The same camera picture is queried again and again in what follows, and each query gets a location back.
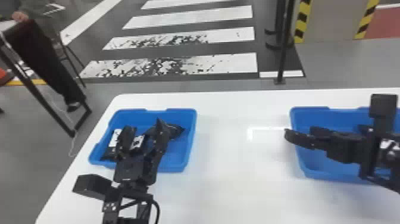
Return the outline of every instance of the gray floor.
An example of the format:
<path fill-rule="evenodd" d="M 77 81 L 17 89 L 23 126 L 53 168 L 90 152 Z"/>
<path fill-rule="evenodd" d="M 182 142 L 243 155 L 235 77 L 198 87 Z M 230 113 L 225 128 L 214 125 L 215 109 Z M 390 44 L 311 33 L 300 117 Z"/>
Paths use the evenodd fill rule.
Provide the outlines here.
<path fill-rule="evenodd" d="M 282 86 L 273 85 L 272 80 L 90 84 L 86 94 L 93 114 L 80 130 L 74 150 L 78 152 L 107 105 L 119 94 L 398 87 L 398 49 L 400 39 L 298 45 L 307 78 L 287 79 Z M 63 107 L 61 98 L 47 86 L 40 89 L 47 99 L 51 97 Z M 0 222 L 34 223 L 73 161 L 68 157 L 71 139 L 23 86 L 0 88 L 0 106 L 6 111 L 0 115 Z"/>

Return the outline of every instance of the road marking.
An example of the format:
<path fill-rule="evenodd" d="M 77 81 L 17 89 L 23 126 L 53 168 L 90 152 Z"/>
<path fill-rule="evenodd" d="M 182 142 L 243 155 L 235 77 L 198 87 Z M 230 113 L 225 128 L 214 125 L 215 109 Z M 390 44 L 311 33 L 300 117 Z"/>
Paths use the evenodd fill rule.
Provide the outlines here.
<path fill-rule="evenodd" d="M 122 0 L 104 0 L 61 31 L 64 45 L 68 45 Z"/>
<path fill-rule="evenodd" d="M 253 27 L 112 38 L 103 50 L 254 41 Z"/>
<path fill-rule="evenodd" d="M 215 8 L 211 10 L 197 10 L 181 13 L 142 15 L 131 18 L 123 27 L 123 29 L 206 23 L 223 20 L 239 20 L 252 17 L 253 13 L 251 6 L 245 5 L 239 7 Z"/>
<path fill-rule="evenodd" d="M 149 10 L 151 8 L 167 8 L 167 7 L 176 7 L 182 5 L 195 5 L 195 4 L 203 4 L 203 3 L 212 3 L 212 2 L 226 2 L 233 0 L 150 0 L 147 1 L 142 9 Z"/>
<path fill-rule="evenodd" d="M 257 72 L 256 53 L 244 53 L 91 61 L 80 75 L 84 78 L 100 78 L 255 72 Z"/>

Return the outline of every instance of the shoe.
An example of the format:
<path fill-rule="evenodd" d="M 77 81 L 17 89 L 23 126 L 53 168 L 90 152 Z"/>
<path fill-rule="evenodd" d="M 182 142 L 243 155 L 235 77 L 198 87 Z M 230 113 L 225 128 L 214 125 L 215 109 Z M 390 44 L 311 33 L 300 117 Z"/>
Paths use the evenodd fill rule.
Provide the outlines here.
<path fill-rule="evenodd" d="M 67 112 L 68 113 L 74 112 L 74 111 L 78 110 L 78 108 L 81 105 L 82 104 L 80 102 L 71 102 L 71 103 L 67 104 Z"/>

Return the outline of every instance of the yellow floor line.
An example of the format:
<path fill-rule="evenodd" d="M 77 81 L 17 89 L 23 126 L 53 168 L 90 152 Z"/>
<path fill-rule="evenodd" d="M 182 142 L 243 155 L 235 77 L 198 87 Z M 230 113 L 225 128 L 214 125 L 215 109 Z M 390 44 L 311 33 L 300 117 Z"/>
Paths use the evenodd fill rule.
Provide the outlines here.
<path fill-rule="evenodd" d="M 43 79 L 32 79 L 33 84 L 35 85 L 47 85 Z M 19 80 L 11 80 L 9 81 L 6 86 L 23 86 L 24 84 Z"/>

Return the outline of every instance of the robotic arm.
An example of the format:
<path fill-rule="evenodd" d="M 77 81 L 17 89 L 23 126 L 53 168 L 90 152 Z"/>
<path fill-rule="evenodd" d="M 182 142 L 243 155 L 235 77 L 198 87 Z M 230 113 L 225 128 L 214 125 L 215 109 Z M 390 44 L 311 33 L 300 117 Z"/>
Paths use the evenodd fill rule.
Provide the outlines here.
<path fill-rule="evenodd" d="M 374 122 L 358 125 L 361 134 L 310 127 L 310 134 L 285 129 L 285 139 L 310 150 L 324 150 L 340 163 L 358 163 L 361 179 L 400 193 L 400 150 L 395 148 L 400 133 L 393 132 L 397 99 L 397 95 L 372 95 L 369 115 Z M 379 175 L 377 168 L 389 169 L 390 176 Z"/>
<path fill-rule="evenodd" d="M 119 186 L 111 186 L 112 181 L 102 176 L 80 175 L 73 192 L 104 201 L 103 224 L 148 224 L 152 206 L 157 209 L 157 224 L 160 207 L 153 195 L 147 193 L 148 186 L 156 181 L 158 165 L 168 142 L 183 131 L 182 127 L 167 124 L 160 119 L 140 136 L 135 136 L 135 127 L 125 126 L 112 154 L 112 159 L 117 163 L 114 181 L 120 183 Z M 122 205 L 123 198 L 132 201 Z M 137 206 L 136 217 L 119 217 L 120 210 L 131 206 Z"/>

